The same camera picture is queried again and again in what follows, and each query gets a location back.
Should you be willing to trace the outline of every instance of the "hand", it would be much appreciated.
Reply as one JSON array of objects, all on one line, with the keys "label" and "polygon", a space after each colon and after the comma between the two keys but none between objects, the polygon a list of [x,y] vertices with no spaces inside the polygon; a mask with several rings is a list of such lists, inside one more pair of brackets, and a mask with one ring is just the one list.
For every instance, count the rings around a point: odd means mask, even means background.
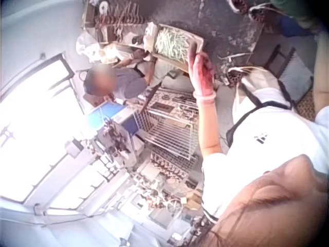
[{"label": "hand", "polygon": [[145,51],[142,49],[138,49],[131,54],[132,60],[143,59],[144,57],[145,57]]},{"label": "hand", "polygon": [[191,44],[189,51],[189,74],[195,89],[195,96],[207,97],[214,94],[213,69],[207,54],[196,54],[196,43]]}]

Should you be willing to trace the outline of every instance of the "white t-shirt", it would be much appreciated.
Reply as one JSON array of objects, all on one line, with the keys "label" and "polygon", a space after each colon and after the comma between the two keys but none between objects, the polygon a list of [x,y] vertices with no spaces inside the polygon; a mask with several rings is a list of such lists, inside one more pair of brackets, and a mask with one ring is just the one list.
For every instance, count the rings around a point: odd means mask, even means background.
[{"label": "white t-shirt", "polygon": [[[280,91],[261,89],[253,93],[261,102],[286,102]],[[254,108],[245,98],[233,116],[236,122]],[[249,115],[234,133],[227,155],[214,153],[204,158],[202,196],[205,215],[213,222],[243,187],[290,159],[306,154],[316,170],[328,173],[329,107],[310,122],[289,110],[266,107]]]}]

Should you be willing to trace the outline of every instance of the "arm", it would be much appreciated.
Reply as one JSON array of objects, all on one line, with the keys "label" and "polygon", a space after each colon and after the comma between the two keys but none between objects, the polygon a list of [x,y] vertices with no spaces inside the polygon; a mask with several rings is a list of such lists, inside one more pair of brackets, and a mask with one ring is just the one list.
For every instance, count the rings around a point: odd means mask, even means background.
[{"label": "arm", "polygon": [[123,68],[127,67],[134,61],[135,59],[142,59],[145,56],[145,51],[139,49],[134,51],[128,58],[123,59],[118,64],[114,65],[113,68]]},{"label": "arm", "polygon": [[120,61],[118,64],[114,65],[113,68],[123,68],[127,67],[132,63],[133,59],[131,57],[125,58],[122,61]]},{"label": "arm", "polygon": [[314,108],[315,114],[329,105],[329,36],[327,32],[319,35],[318,51],[314,69]]},{"label": "arm", "polygon": [[146,73],[146,75],[144,76],[144,79],[145,79],[147,85],[150,85],[150,83],[153,79],[153,76],[154,76],[154,69],[155,69],[154,59],[151,58],[151,61],[149,62],[149,64],[150,64],[149,65],[149,70]]},{"label": "arm", "polygon": [[199,144],[202,156],[222,153],[218,134],[217,112],[215,106],[216,93],[212,86],[212,65],[208,55],[196,54],[196,44],[192,44],[189,52],[189,74],[194,86],[194,97],[199,108]]},{"label": "arm", "polygon": [[199,145],[203,157],[213,153],[222,153],[218,133],[215,102],[198,104],[199,108]]}]

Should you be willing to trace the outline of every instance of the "tray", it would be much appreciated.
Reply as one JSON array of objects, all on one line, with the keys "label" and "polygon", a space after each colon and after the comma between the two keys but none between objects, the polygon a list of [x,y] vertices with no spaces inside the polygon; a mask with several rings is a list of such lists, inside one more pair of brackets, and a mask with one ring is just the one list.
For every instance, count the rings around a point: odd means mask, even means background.
[{"label": "tray", "polygon": [[[187,36],[189,37],[192,37],[191,39],[189,39],[189,43],[191,44],[193,41],[197,43],[197,52],[201,52],[202,51],[202,48],[203,48],[203,45],[204,45],[204,39],[201,38],[200,36],[197,36],[197,35],[194,35],[190,32],[187,32],[187,31],[184,31],[180,28],[176,28],[176,27],[172,27],[172,26],[168,26],[168,25],[164,25],[164,24],[159,24],[158,25],[158,30],[156,32],[156,35],[155,37],[158,36],[158,33],[159,33],[159,30],[163,27],[166,27],[166,28],[172,28],[172,29],[175,29],[177,31],[180,31],[182,33],[185,33]],[[173,60],[173,59],[170,59],[170,58],[167,58],[163,55],[160,55],[160,54],[157,54],[155,52],[155,43],[156,43],[156,38],[154,40],[154,44],[153,44],[153,52],[152,52],[152,55],[158,59],[162,59],[164,60],[165,62],[168,62],[178,68],[180,68],[181,70],[183,70],[184,72],[188,73],[189,72],[189,68],[188,68],[188,63],[182,63],[182,62],[179,62],[179,61],[176,61],[176,60]]]}]

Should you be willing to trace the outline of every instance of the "plastic bag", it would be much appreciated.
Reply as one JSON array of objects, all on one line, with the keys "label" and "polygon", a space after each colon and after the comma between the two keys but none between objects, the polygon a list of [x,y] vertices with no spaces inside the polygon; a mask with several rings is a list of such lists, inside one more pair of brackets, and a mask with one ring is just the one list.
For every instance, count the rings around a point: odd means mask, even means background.
[{"label": "plastic bag", "polygon": [[90,62],[99,61],[99,43],[87,31],[83,31],[77,39],[76,50],[78,54],[85,54]]}]

